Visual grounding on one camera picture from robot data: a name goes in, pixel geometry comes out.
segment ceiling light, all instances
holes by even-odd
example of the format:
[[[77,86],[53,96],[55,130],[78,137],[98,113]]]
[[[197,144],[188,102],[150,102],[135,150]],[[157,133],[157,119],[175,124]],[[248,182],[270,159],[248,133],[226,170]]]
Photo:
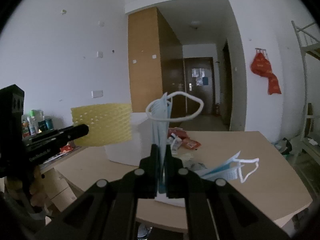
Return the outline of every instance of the ceiling light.
[[[200,21],[192,21],[192,22],[189,24],[189,26],[190,26],[191,28],[195,29],[195,30],[198,29],[200,25],[201,25],[201,22],[200,22]]]

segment blue face mask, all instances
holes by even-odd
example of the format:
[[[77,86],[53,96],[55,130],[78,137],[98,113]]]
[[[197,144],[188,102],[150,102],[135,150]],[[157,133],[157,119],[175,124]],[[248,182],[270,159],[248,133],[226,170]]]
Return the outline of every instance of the blue face mask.
[[[240,155],[240,152],[232,156],[230,159],[225,161],[220,166],[213,168],[213,169],[204,169],[195,171],[201,178],[215,181],[218,178],[222,178],[225,180],[232,180],[232,179],[238,179],[238,173],[240,182],[244,183],[246,179],[254,173],[258,167],[259,167],[259,158],[252,159],[252,160],[244,160],[244,159],[238,159],[238,156]],[[256,163],[256,167],[253,171],[250,171],[244,178],[242,176],[241,168],[244,166],[243,163]]]

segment fire extinguisher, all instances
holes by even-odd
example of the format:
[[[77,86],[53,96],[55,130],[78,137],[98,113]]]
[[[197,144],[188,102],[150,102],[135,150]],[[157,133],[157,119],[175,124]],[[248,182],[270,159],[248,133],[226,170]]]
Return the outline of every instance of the fire extinguisher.
[[[219,104],[214,105],[214,114],[215,116],[220,116],[220,106]]]

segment floor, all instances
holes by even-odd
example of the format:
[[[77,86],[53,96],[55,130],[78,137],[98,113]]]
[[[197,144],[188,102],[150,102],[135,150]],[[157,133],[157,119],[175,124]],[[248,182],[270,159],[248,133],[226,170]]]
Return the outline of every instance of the floor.
[[[316,208],[318,208],[317,205],[320,197],[320,166],[305,151],[299,154],[295,165],[292,164],[293,155],[289,155],[287,157],[287,161],[299,175],[301,181],[306,186],[308,192],[314,200],[308,208],[295,215],[287,224],[283,226],[282,229],[289,236],[292,236],[297,230],[300,229],[301,225],[308,220],[309,215]]]
[[[190,121],[182,122],[179,126],[186,131],[228,131],[221,116],[199,115]]]

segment yellow foam net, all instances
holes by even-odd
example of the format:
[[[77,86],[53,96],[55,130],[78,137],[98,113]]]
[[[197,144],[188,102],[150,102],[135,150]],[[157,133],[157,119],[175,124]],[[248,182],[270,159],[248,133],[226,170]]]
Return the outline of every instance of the yellow foam net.
[[[86,124],[89,133],[75,140],[79,146],[103,146],[132,139],[131,104],[102,104],[71,108],[74,125]]]

